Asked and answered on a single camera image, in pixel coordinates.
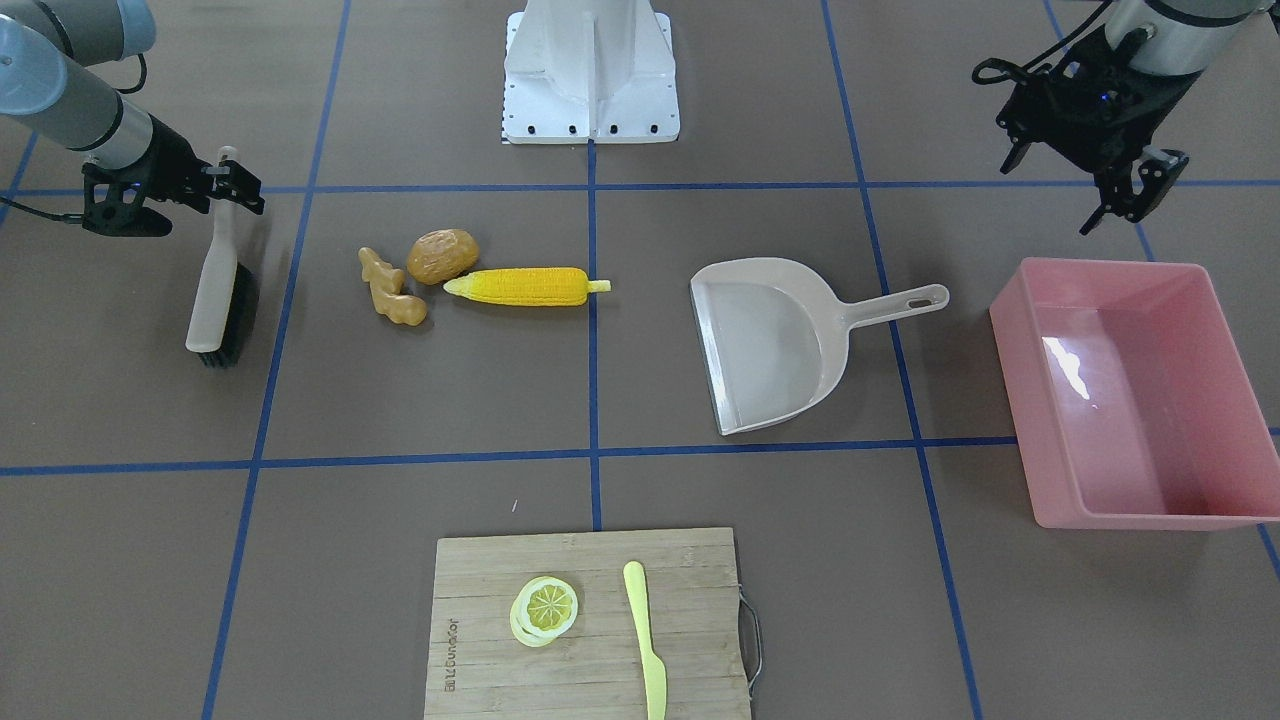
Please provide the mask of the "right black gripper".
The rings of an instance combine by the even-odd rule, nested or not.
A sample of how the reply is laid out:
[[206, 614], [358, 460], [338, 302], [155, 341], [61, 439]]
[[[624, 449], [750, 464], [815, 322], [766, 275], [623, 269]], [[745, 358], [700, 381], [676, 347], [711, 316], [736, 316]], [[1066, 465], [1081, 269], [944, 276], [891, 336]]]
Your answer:
[[189, 142], [163, 122], [151, 120], [147, 147], [131, 164], [109, 168], [91, 158], [82, 165], [84, 210], [82, 228], [106, 237], [163, 237], [173, 223], [146, 206], [148, 200], [175, 202], [209, 214], [212, 200], [233, 202], [262, 215], [261, 179], [234, 158], [215, 165], [200, 159]]

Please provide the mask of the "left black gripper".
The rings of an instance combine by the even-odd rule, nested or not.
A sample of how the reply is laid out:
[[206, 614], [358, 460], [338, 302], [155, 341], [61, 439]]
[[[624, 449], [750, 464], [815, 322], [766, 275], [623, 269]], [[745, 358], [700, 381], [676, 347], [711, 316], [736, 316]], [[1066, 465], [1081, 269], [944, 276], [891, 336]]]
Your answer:
[[1187, 152], [1158, 149], [1152, 138], [1201, 73], [1164, 76], [1133, 67], [1153, 41], [1153, 29], [1129, 29], [1112, 46], [1098, 28], [1055, 64], [997, 61], [997, 81], [1014, 85], [1000, 111], [1010, 142], [1000, 173], [1015, 170], [1036, 142], [1091, 173], [1100, 204], [1082, 236], [1107, 215], [1143, 220], [1190, 164]]

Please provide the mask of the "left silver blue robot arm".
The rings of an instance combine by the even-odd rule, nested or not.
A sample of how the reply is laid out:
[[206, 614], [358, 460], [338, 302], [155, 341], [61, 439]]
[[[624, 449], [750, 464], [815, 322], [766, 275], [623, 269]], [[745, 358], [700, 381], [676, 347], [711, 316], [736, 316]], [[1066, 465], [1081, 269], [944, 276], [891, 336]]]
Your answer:
[[1082, 224], [1146, 219], [1190, 164], [1155, 135], [1251, 18], [1277, 18], [1275, 1], [1103, 1], [1071, 33], [1029, 61], [989, 58], [977, 85], [1009, 82], [995, 120], [1010, 141], [1009, 173], [1043, 143], [1088, 173], [1098, 191]]

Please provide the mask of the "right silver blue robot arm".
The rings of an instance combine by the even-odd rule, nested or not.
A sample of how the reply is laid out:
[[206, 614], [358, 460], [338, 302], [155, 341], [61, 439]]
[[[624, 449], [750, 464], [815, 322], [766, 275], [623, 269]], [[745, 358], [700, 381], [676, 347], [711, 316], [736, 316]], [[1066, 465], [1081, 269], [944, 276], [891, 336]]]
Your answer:
[[260, 179], [234, 158], [210, 163], [93, 67], [142, 58], [157, 27], [145, 1], [5, 1], [1, 111], [84, 161], [84, 208], [61, 220], [109, 237], [163, 237], [148, 201], [206, 214], [216, 201], [262, 214]]

